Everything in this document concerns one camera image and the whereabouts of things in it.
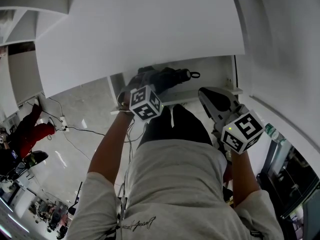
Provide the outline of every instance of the gray t-shirt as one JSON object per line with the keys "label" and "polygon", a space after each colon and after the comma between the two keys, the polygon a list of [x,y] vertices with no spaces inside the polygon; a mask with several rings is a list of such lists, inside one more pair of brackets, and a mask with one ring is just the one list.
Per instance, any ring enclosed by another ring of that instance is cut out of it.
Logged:
{"label": "gray t-shirt", "polygon": [[114,186],[91,172],[67,239],[283,239],[266,191],[251,193],[235,209],[224,202],[226,164],[224,156],[205,143],[144,143],[127,171],[124,220],[117,220]]}

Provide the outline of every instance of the plastic bottle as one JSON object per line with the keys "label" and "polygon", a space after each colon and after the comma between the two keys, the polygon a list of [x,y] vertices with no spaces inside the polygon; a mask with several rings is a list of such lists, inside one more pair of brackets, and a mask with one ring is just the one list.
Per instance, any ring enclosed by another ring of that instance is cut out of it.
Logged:
{"label": "plastic bottle", "polygon": [[265,126],[265,130],[264,131],[276,143],[279,143],[279,144],[283,145],[284,142],[286,141],[286,138],[271,123],[268,123]]}

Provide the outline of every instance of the white sleeve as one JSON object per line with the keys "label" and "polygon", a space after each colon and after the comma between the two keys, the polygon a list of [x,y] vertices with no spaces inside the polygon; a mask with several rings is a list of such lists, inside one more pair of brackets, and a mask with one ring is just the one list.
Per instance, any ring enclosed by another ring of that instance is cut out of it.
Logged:
{"label": "white sleeve", "polygon": [[66,238],[104,239],[106,232],[117,226],[117,202],[112,183],[97,172],[89,172]]}
{"label": "white sleeve", "polygon": [[282,229],[277,221],[274,206],[269,193],[258,190],[234,208],[243,224],[251,231],[258,231],[266,240],[284,239]]}

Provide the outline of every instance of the gray floor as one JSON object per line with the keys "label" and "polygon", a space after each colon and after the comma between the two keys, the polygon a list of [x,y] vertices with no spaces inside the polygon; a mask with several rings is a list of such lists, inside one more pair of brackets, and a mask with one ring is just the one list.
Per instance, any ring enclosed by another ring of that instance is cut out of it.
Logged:
{"label": "gray floor", "polygon": [[[40,95],[40,102],[43,110],[56,116],[61,116],[61,108],[58,103],[51,99],[45,99]],[[105,134],[115,115],[111,115],[110,111],[114,108],[111,98],[108,80],[106,78],[99,79],[52,97],[59,101],[62,106],[63,115],[69,126],[83,129],[82,121],[87,125],[87,130]],[[200,102],[188,103],[185,107],[192,111],[205,125],[208,132],[213,129],[213,122],[207,117]],[[21,120],[32,109],[32,106],[25,103],[18,112]],[[42,113],[40,119],[45,123],[49,115]],[[57,129],[61,127],[61,123],[55,118]],[[143,132],[144,123],[136,119],[133,130],[131,132],[131,140],[138,138]],[[93,157],[95,150],[101,142],[103,136],[91,132],[77,131],[70,129],[69,132],[57,131],[51,136],[38,141],[33,151],[42,150],[49,154],[49,158],[38,164],[32,171],[35,175],[36,184],[39,186],[40,196],[42,192],[46,192],[46,196],[53,196],[61,199],[65,203],[73,203],[76,198],[76,191],[81,181],[86,178],[86,173]],[[132,143],[135,151],[140,140]],[[120,171],[116,179],[115,191],[118,193],[120,185],[124,181],[124,175],[129,163],[129,144],[125,143],[122,152]]]}

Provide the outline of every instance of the power strip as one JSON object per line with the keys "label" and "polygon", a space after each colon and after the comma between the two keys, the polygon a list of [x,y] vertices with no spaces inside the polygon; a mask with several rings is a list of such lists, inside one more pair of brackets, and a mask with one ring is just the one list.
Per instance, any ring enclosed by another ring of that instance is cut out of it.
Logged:
{"label": "power strip", "polygon": [[65,131],[65,132],[69,132],[69,128],[66,122],[66,118],[64,116],[60,117],[60,120],[62,121],[62,127],[60,128],[60,130]]}

